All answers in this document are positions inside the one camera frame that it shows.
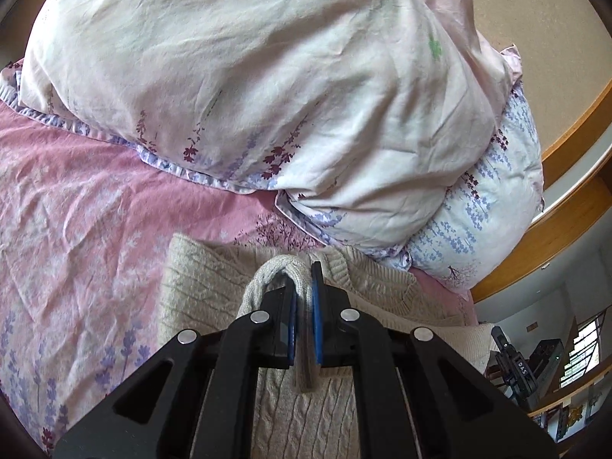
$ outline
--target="metal screw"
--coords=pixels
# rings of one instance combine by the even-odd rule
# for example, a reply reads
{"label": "metal screw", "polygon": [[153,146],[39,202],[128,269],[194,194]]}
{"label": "metal screw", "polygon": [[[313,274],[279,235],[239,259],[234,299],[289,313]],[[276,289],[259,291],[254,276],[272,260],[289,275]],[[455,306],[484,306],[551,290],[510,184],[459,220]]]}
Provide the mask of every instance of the metal screw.
{"label": "metal screw", "polygon": [[429,342],[429,340],[433,339],[433,331],[421,326],[414,330],[414,338],[420,342]]}
{"label": "metal screw", "polygon": [[255,311],[251,314],[251,321],[255,324],[261,324],[262,322],[266,322],[270,319],[270,314],[265,311]]}
{"label": "metal screw", "polygon": [[198,338],[198,334],[194,330],[183,330],[179,333],[177,338],[179,343],[187,345],[188,343],[195,342],[195,339]]}
{"label": "metal screw", "polygon": [[340,313],[340,317],[345,321],[356,321],[359,319],[359,311],[355,309],[344,309],[344,311]]}

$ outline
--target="bed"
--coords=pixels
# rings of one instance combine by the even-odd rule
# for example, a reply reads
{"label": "bed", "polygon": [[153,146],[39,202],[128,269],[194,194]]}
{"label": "bed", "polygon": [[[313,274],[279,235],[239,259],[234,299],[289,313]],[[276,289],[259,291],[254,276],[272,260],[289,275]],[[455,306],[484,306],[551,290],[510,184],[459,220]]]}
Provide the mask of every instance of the bed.
{"label": "bed", "polygon": [[[84,129],[0,102],[0,389],[48,455],[158,348],[158,285],[174,233],[321,246],[278,211],[273,192],[196,185],[144,164],[130,141],[75,136]],[[477,323],[469,291],[412,271],[449,315]]]}

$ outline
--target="cream knit sweater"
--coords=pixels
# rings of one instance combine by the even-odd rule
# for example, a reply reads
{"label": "cream knit sweater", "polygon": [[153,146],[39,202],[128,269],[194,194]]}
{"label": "cream knit sweater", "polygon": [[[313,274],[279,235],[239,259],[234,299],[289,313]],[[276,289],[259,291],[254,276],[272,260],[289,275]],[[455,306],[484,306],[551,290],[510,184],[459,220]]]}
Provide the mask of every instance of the cream knit sweater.
{"label": "cream knit sweater", "polygon": [[[159,306],[159,342],[186,328],[202,334],[234,320],[253,275],[274,248],[201,243],[173,237]],[[382,267],[352,248],[324,248],[298,254],[319,260],[328,284],[347,291],[351,305],[398,331],[429,326],[479,371],[493,348],[492,325],[467,327],[429,299],[413,275]],[[300,393],[290,371],[261,369],[253,422],[253,459],[359,457],[357,415],[350,369],[321,372],[317,389]]]}

